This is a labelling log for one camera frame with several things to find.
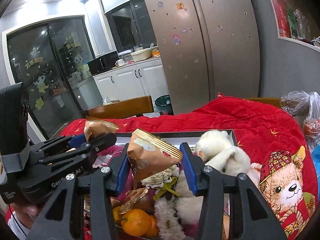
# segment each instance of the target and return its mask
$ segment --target orange fruit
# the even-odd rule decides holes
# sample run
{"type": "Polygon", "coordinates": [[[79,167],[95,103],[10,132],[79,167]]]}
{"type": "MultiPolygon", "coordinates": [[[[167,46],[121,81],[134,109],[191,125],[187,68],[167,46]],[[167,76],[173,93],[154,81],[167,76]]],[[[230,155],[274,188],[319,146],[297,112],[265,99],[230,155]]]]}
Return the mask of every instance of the orange fruit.
{"type": "Polygon", "coordinates": [[[146,238],[153,238],[159,234],[156,217],[150,215],[150,218],[151,218],[151,228],[143,235],[143,237],[146,237],[146,238]]]}
{"type": "Polygon", "coordinates": [[[115,220],[115,222],[117,222],[117,224],[120,224],[120,221],[122,219],[122,214],[119,213],[119,210],[120,210],[121,206],[118,206],[118,207],[115,207],[113,210],[112,210],[112,213],[113,213],[113,218],[115,220]]]}
{"type": "Polygon", "coordinates": [[[152,225],[151,217],[141,209],[127,211],[122,219],[121,226],[130,236],[142,236],[152,225]]]}

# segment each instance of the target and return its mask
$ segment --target trash can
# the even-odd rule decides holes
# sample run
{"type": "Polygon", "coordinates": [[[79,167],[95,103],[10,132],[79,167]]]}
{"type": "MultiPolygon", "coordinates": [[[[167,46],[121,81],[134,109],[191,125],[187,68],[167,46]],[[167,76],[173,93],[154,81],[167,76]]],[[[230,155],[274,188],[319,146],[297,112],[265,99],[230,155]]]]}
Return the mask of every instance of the trash can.
{"type": "Polygon", "coordinates": [[[155,105],[160,115],[173,115],[171,99],[169,95],[157,98],[155,101],[155,105]]]}

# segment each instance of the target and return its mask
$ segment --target red carton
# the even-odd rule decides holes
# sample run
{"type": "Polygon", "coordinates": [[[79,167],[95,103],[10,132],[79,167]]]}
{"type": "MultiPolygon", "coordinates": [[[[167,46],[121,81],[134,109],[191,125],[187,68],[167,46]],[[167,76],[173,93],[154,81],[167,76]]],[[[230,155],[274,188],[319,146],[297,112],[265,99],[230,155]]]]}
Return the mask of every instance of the red carton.
{"type": "Polygon", "coordinates": [[[289,19],[287,15],[287,2],[284,0],[272,0],[272,2],[276,11],[280,36],[291,38],[289,19]]]}

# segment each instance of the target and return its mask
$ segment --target black cable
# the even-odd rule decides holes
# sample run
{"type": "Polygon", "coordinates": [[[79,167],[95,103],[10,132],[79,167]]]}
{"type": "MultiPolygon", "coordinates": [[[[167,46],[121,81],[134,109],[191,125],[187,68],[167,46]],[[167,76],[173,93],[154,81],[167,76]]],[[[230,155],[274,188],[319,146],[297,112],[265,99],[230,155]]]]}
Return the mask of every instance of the black cable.
{"type": "Polygon", "coordinates": [[[22,233],[27,237],[26,233],[22,230],[21,226],[19,225],[18,221],[16,220],[16,218],[14,217],[13,213],[12,213],[12,210],[11,210],[11,206],[9,204],[9,210],[10,210],[10,213],[14,219],[14,221],[16,222],[16,224],[18,225],[18,227],[21,229],[22,233]]]}

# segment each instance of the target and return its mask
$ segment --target nose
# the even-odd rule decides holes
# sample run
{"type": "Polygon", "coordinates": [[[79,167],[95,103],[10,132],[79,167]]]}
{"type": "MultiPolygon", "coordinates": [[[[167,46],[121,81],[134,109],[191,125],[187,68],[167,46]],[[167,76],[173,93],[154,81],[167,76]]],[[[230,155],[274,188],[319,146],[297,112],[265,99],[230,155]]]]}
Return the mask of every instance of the nose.
{"type": "Polygon", "coordinates": [[[293,191],[296,190],[296,188],[297,188],[297,184],[293,184],[293,185],[289,188],[289,191],[290,191],[290,192],[293,192],[293,191]]]}

